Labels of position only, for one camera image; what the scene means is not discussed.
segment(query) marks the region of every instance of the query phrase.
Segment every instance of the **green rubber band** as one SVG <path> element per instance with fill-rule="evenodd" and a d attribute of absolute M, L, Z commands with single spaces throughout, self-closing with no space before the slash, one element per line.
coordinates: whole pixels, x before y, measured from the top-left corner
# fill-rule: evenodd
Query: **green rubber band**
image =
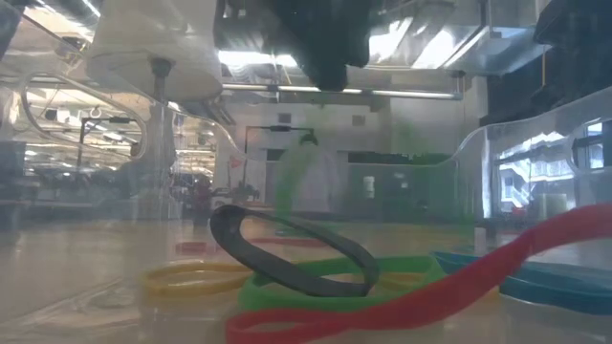
<path fill-rule="evenodd" d="M 406 284 L 405 289 L 389 295 L 366 297 L 316 297 L 292 292 L 278 292 L 262 288 L 272 281 L 255 274 L 247 280 L 238 295 L 240 307 L 246 311 L 298 308 L 306 310 L 352 312 L 381 304 L 408 292 L 417 290 L 445 276 L 435 259 L 430 256 L 389 257 L 377 259 L 381 273 L 422 273 L 423 280 Z M 346 258 L 300 263 L 298 266 L 314 275 L 360 273 L 360 269 Z"/>

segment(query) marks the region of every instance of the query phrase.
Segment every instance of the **yellow rubber band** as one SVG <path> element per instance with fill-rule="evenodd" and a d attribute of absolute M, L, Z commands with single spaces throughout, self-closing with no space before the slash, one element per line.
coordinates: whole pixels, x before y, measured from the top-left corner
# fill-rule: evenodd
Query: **yellow rubber band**
<path fill-rule="evenodd" d="M 192 285 L 173 285 L 162 282 L 159 279 L 171 275 L 197 272 L 197 271 L 213 271 L 213 272 L 249 272 L 250 269 L 237 264 L 225 263 L 186 263 L 177 264 L 161 269 L 155 269 L 147 272 L 142 278 L 142 285 L 147 296 L 157 296 L 162 298 L 184 298 L 195 297 L 202 295 L 213 295 L 230 290 L 237 290 L 247 281 L 249 275 L 244 275 L 230 279 L 229 281 L 217 283 L 202 283 Z"/>

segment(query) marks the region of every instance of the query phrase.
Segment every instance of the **black rubber band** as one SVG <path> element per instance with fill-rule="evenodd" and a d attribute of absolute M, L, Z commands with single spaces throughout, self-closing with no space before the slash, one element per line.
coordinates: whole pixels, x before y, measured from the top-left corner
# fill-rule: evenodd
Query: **black rubber band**
<path fill-rule="evenodd" d="M 308 274 L 297 266 L 249 243 L 240 232 L 247 216 L 289 226 L 329 245 L 353 261 L 363 272 L 363 283 L 337 282 Z M 210 230 L 217 244 L 238 262 L 275 283 L 312 296 L 365 296 L 379 279 L 379 267 L 372 255 L 359 244 L 320 227 L 295 224 L 282 218 L 236 205 L 218 207 L 210 218 Z"/>

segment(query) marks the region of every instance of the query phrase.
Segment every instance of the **clear plastic wall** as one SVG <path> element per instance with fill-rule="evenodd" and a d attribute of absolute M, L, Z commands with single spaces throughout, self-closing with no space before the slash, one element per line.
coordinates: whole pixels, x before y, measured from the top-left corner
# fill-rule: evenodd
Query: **clear plastic wall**
<path fill-rule="evenodd" d="M 282 152 L 256 159 L 234 143 L 244 141 L 241 133 L 144 96 L 4 3 L 0 15 L 15 29 L 0 61 L 0 342 L 224 343 L 223 321 L 240 311 L 237 290 L 180 301 L 140 292 L 152 269 L 236 263 L 192 224 L 190 187 L 213 173 L 211 210 L 238 204 L 305 220 L 375 257 L 483 254 L 554 215 L 609 202 L 601 138 L 609 89 L 537 118 L 478 129 L 451 157 L 339 160 L 330 157 L 339 129 L 315 122 L 317 144 L 297 136 Z M 85 98 L 97 106 L 61 110 Z M 205 139 L 184 140 L 183 131 Z M 196 177 L 182 179 L 184 170 Z M 261 171 L 264 184 L 254 182 Z M 257 241 L 296 236 L 260 219 L 247 219 L 241 231 L 287 260 L 339 256 L 329 247 Z M 588 242 L 533 260 L 609 271 L 610 248 Z M 609 320 L 485 300 L 444 326 L 321 342 L 602 343 L 611 338 Z"/>

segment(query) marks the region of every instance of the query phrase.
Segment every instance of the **transparent enclosure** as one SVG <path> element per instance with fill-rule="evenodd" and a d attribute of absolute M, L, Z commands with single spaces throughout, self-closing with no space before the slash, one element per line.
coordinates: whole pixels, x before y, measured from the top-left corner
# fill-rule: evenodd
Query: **transparent enclosure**
<path fill-rule="evenodd" d="M 323 227 L 382 260 L 475 259 L 558 214 L 612 201 L 603 149 L 612 89 L 481 128 L 461 99 L 423 100 L 445 101 L 443 115 L 462 118 L 440 120 L 452 138 L 442 129 L 419 137 L 388 109 L 371 125 L 362 108 L 324 101 L 230 104 L 235 123 L 221 124 L 161 104 L 1 0 L 0 23 L 14 32 L 0 55 L 0 343 L 226 343 L 225 322 L 244 310 L 240 288 L 251 276 L 210 233 L 226 205 Z M 475 30 L 447 29 L 457 39 Z M 397 100 L 393 112 L 408 116 L 414 104 Z M 240 232 L 294 263 L 342 257 L 258 217 Z M 431 262 L 412 274 L 383 269 L 367 297 L 391 300 L 453 272 Z M 612 241 L 599 239 L 539 253 L 520 271 L 578 280 L 609 302 L 610 262 Z M 326 277 L 363 279 L 354 270 Z M 198 290 L 224 283 L 233 287 Z M 422 328 L 317 342 L 608 343 L 606 305 L 577 312 L 493 289 Z"/>

